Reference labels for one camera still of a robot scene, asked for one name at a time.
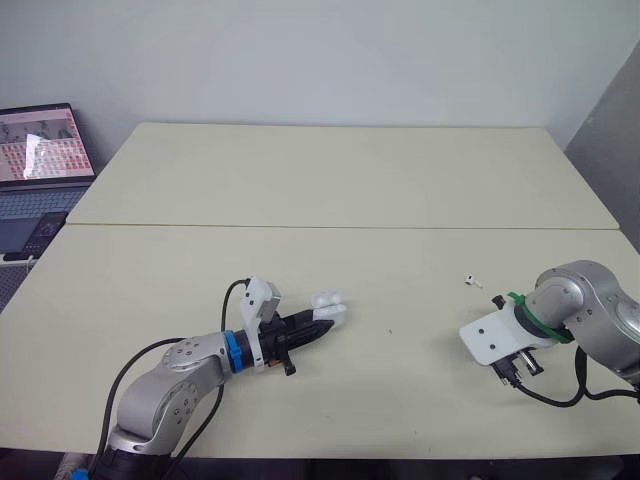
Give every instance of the power cord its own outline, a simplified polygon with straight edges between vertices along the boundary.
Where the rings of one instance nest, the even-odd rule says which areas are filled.
[[[590,400],[604,400],[605,398],[612,397],[629,397],[635,398],[636,400],[640,401],[640,392],[635,392],[633,390],[606,390],[600,393],[591,393],[587,388],[587,354],[580,347],[576,349],[575,371],[576,378],[578,379],[578,391],[573,396],[573,398],[566,401],[554,400],[552,398],[540,395],[539,393],[533,392],[522,385],[519,380],[513,382],[511,381],[511,379],[509,379],[509,381],[515,388],[520,390],[525,395],[528,395],[531,398],[539,400],[540,402],[546,403],[547,405],[551,405],[553,407],[573,407],[580,400],[582,400],[582,397],[585,396]]]

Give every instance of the small white object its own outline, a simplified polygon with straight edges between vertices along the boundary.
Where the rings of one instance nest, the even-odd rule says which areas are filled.
[[[475,285],[478,288],[483,288],[482,284],[478,280],[476,280],[473,275],[467,275],[466,277],[464,277],[464,283],[466,283],[467,285]]]
[[[245,296],[240,302],[240,313],[249,347],[251,347],[253,365],[259,372],[264,370],[264,358],[258,338],[258,327],[260,322],[271,321],[278,303],[280,303],[280,293],[272,283],[251,277]]]
[[[527,347],[545,348],[557,340],[531,335],[520,326],[507,300],[504,308],[462,327],[458,333],[480,365],[491,365]]]
[[[335,290],[324,290],[311,296],[311,306],[313,308],[324,308],[340,303],[342,303],[342,296]]]
[[[338,327],[344,322],[345,305],[330,305],[328,307],[316,308],[313,310],[314,320],[333,320],[334,326]]]

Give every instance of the gray panel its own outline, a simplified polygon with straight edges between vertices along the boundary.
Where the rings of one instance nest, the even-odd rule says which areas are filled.
[[[25,264],[0,268],[0,313],[26,277],[27,267]]]
[[[640,44],[565,153],[640,252]]]

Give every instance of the black connector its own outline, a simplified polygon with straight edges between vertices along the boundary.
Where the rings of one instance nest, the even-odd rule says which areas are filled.
[[[514,388],[516,388],[517,385],[520,385],[520,372],[513,364],[516,356],[516,354],[512,354],[491,364],[496,375],[498,375],[498,378],[502,380],[502,383],[506,385],[507,382],[509,382],[509,384]]]

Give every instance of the table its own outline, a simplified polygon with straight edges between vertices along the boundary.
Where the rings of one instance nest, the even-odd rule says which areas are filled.
[[[216,330],[227,284],[256,274],[280,289],[283,314],[307,307],[313,292],[340,289],[347,320],[294,351],[294,376],[273,368],[232,379],[190,455],[637,453],[634,401],[548,407],[475,364],[457,335],[495,308],[495,294],[527,293],[546,268],[581,258],[607,265],[640,296],[638,255],[617,231],[66,226],[0,319],[0,445],[94,451],[110,382],[125,361],[153,341]],[[467,273],[484,288],[465,285]],[[229,328],[240,328],[237,301]],[[527,385],[572,396],[573,354],[573,346],[538,353],[546,372]],[[625,387],[593,362],[589,385]]]
[[[618,228],[538,128],[157,123],[135,129],[67,221]]]

